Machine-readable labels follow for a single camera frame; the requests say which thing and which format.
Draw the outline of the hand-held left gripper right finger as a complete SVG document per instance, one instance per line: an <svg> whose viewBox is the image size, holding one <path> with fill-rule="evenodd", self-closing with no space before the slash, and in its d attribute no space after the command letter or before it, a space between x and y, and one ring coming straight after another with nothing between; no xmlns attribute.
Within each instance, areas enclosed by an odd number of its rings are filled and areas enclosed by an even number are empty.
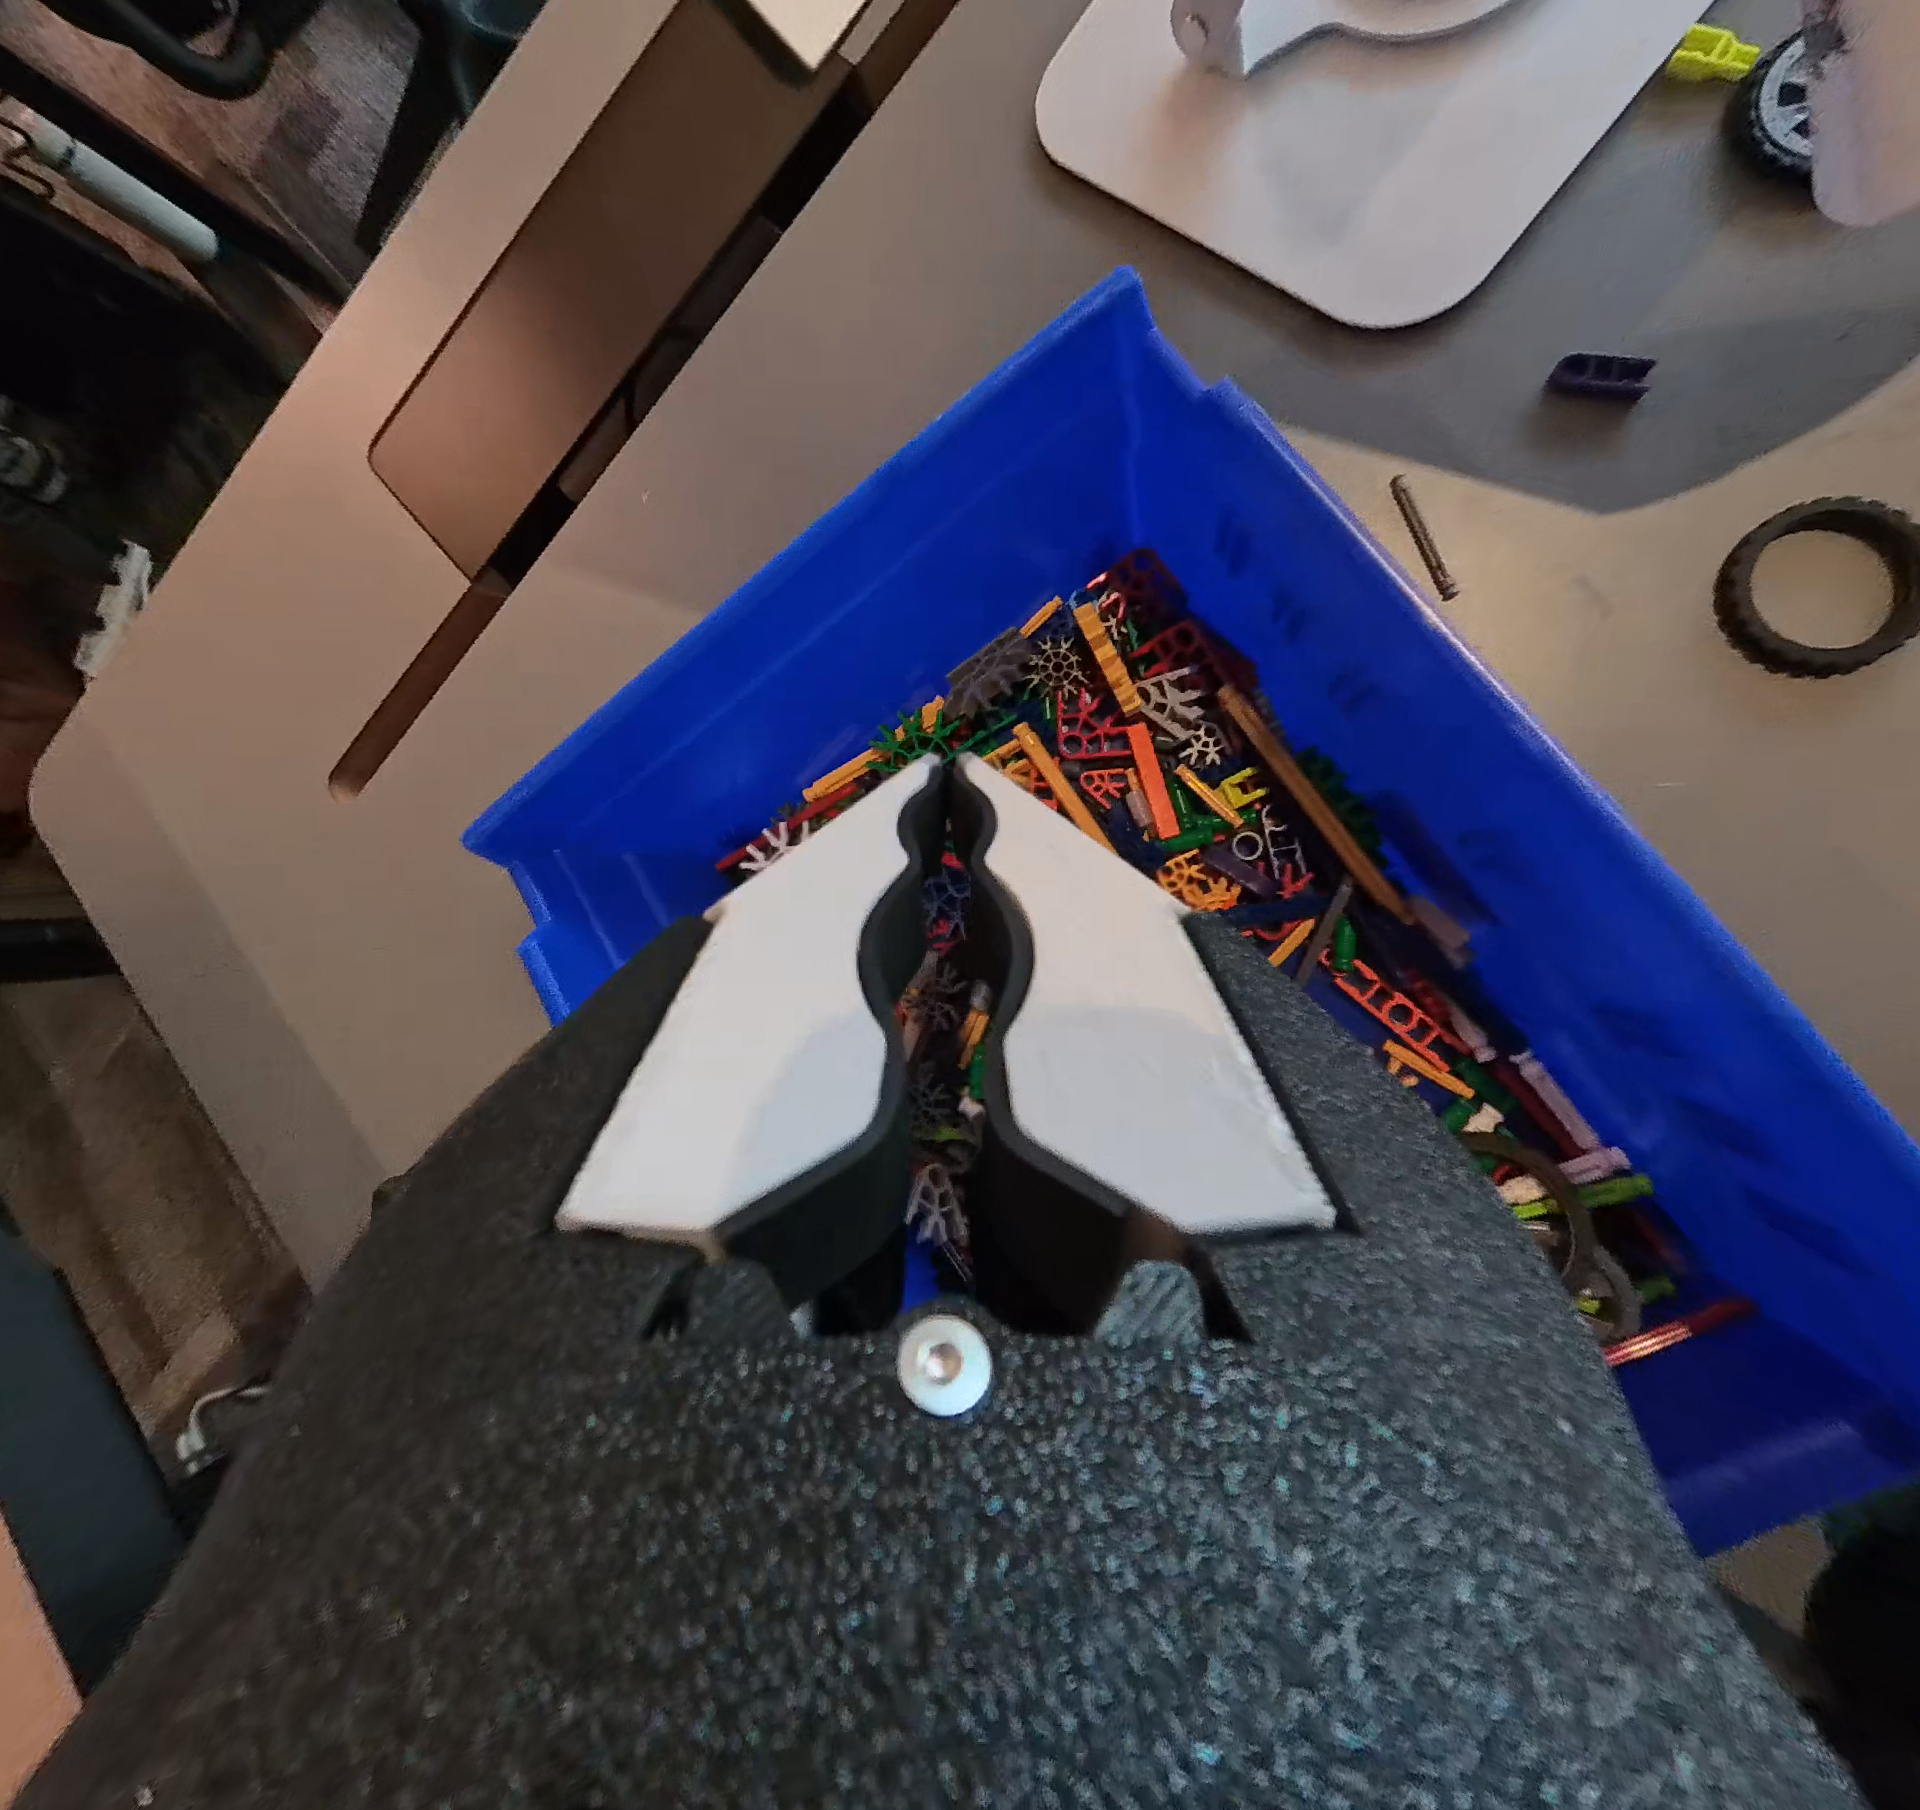
<svg viewBox="0 0 1920 1810"><path fill-rule="evenodd" d="M968 1199L995 1319L1088 1335L1139 1264L1335 1230L1188 908L1000 770L963 760L948 790L997 990Z"/></svg>

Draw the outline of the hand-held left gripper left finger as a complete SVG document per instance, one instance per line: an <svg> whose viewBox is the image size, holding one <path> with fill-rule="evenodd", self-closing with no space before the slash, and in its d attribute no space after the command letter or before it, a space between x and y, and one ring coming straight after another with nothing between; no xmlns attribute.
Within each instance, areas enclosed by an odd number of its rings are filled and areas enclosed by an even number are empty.
<svg viewBox="0 0 1920 1810"><path fill-rule="evenodd" d="M947 798L919 760L710 909L557 1230L755 1264L791 1308L887 1249L912 1181L897 1005Z"/></svg>

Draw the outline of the pile of colourful construction pieces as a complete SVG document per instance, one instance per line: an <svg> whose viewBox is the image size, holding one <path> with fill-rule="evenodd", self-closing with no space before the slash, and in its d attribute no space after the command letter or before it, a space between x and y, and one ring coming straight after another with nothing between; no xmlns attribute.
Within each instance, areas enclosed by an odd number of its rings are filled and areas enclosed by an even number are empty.
<svg viewBox="0 0 1920 1810"><path fill-rule="evenodd" d="M1384 867L1376 815L1322 751L1282 741L1257 672L1139 548L953 662L755 836L731 887L801 849L919 760L976 757L1094 836L1177 905L1302 983L1381 1073L1471 1148L1477 1175L1572 1293L1609 1365L1760 1311L1708 1277L1654 1181L1574 1111L1501 1005L1466 997L1464 941Z"/></svg>

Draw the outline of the blue plastic bin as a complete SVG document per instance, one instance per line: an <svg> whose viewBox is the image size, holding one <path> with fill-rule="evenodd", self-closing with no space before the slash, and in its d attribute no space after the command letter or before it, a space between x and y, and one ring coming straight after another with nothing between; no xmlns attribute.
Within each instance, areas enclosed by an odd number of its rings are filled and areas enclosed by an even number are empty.
<svg viewBox="0 0 1920 1810"><path fill-rule="evenodd" d="M1622 1365L1693 1546L1916 1481L1916 1142L1118 270L737 588L467 828L553 1021L953 662L1146 548L1330 757L1384 867L1708 1277L1757 1308Z"/></svg>

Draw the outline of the dark grey rod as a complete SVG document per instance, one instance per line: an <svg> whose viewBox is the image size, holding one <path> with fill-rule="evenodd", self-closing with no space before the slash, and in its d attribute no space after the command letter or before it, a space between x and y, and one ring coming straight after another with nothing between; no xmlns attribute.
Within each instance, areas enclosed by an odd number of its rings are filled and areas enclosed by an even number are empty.
<svg viewBox="0 0 1920 1810"><path fill-rule="evenodd" d="M1396 508L1405 526L1405 533L1412 541L1438 601L1453 602L1460 597L1460 584L1405 474L1396 474L1389 479L1389 497L1396 502Z"/></svg>

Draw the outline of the small metal hook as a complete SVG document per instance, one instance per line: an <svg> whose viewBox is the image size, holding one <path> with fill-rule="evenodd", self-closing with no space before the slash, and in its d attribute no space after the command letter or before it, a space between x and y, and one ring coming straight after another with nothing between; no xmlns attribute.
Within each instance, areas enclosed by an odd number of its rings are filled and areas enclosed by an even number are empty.
<svg viewBox="0 0 1920 1810"><path fill-rule="evenodd" d="M186 1412L176 1440L179 1479L197 1481L226 1470L272 1398L273 1384L268 1380L205 1392Z"/></svg>

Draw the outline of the white plastic piece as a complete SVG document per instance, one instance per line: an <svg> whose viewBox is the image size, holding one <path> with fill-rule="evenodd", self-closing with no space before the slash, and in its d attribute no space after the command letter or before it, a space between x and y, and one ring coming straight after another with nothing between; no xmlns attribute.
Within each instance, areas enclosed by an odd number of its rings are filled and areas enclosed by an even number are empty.
<svg viewBox="0 0 1920 1810"><path fill-rule="evenodd" d="M76 646L76 667L87 683L95 683L120 653L131 624L148 608L153 587L153 552L126 541L114 559L109 582L99 592L93 624Z"/></svg>

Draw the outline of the white marker pen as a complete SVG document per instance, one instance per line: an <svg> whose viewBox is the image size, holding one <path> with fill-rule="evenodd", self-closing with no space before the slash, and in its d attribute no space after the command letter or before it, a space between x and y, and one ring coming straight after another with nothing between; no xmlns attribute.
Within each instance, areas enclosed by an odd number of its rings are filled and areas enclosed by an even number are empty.
<svg viewBox="0 0 1920 1810"><path fill-rule="evenodd" d="M15 127L36 162L68 184L74 194L131 226L186 264L206 268L221 258L221 242L208 223L193 218L96 149L34 110L19 114Z"/></svg>

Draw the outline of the toy wheel with tire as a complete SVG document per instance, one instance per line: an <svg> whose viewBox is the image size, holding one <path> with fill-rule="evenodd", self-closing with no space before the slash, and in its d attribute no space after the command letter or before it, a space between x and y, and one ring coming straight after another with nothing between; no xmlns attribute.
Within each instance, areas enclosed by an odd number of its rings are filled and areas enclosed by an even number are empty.
<svg viewBox="0 0 1920 1810"><path fill-rule="evenodd" d="M1801 30L1756 58L1730 98L1722 127L1750 171L1813 186L1813 78Z"/></svg>

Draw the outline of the construction toy model booklet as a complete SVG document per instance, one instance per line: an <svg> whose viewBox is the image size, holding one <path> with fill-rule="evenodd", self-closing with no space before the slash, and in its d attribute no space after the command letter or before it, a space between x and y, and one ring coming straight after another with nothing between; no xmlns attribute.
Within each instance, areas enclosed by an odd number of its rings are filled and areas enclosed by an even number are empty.
<svg viewBox="0 0 1920 1810"><path fill-rule="evenodd" d="M1919 205L1919 0L1801 0L1813 194L1846 227Z"/></svg>

